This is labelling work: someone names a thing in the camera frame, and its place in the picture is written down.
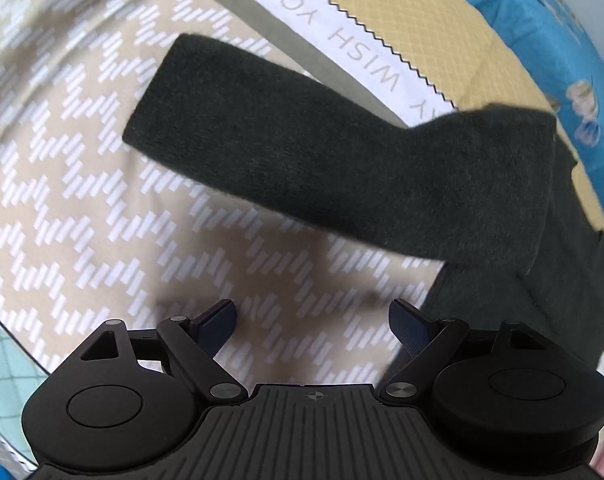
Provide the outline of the blue floral bed quilt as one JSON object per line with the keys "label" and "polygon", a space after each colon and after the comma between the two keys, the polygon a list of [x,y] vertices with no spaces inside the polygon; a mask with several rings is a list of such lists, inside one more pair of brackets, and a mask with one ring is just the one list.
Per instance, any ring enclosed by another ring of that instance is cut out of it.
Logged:
{"label": "blue floral bed quilt", "polygon": [[604,61],[563,0],[466,0],[530,73],[586,167],[604,211]]}

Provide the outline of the dark green knit garment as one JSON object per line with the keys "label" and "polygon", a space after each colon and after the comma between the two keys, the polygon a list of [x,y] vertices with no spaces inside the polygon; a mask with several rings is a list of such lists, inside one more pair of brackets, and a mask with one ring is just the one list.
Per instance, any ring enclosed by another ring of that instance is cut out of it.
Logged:
{"label": "dark green knit garment", "polygon": [[123,139],[215,190],[442,261],[431,318],[522,322],[589,365],[602,355],[604,233],[550,113],[490,104],[399,128],[292,70],[183,35]]}

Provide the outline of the teal quilted mat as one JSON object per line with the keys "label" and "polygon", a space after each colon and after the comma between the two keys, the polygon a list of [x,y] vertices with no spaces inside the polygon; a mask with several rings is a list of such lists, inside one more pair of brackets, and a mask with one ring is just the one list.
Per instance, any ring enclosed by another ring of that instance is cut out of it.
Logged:
{"label": "teal quilted mat", "polygon": [[0,322],[0,432],[16,432],[26,400],[48,373]]}

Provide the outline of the yellow beige patterned table cloth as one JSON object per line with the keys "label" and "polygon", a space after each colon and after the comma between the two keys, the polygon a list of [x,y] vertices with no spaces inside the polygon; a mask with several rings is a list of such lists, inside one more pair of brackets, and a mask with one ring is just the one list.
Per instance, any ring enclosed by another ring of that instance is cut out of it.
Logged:
{"label": "yellow beige patterned table cloth", "polygon": [[399,128],[490,104],[553,115],[464,0],[0,0],[0,322],[49,373],[110,318],[139,330],[229,299],[238,326],[216,359],[247,388],[381,382],[402,352],[390,303],[424,310],[443,262],[215,190],[126,144],[183,35],[292,70]]}

